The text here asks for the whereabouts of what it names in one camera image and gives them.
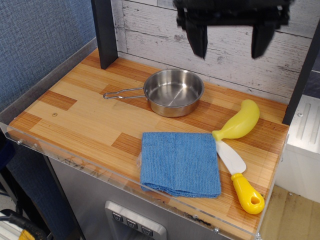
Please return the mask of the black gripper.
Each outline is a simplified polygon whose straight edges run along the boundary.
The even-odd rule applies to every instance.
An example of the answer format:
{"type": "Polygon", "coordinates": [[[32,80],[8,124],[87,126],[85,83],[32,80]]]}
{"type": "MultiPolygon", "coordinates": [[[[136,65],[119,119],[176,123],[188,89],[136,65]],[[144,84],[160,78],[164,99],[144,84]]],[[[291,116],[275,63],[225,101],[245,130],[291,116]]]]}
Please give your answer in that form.
{"type": "Polygon", "coordinates": [[[275,28],[287,25],[289,0],[174,0],[177,24],[187,34],[193,53],[205,59],[208,26],[253,26],[251,57],[264,55],[275,28]]]}

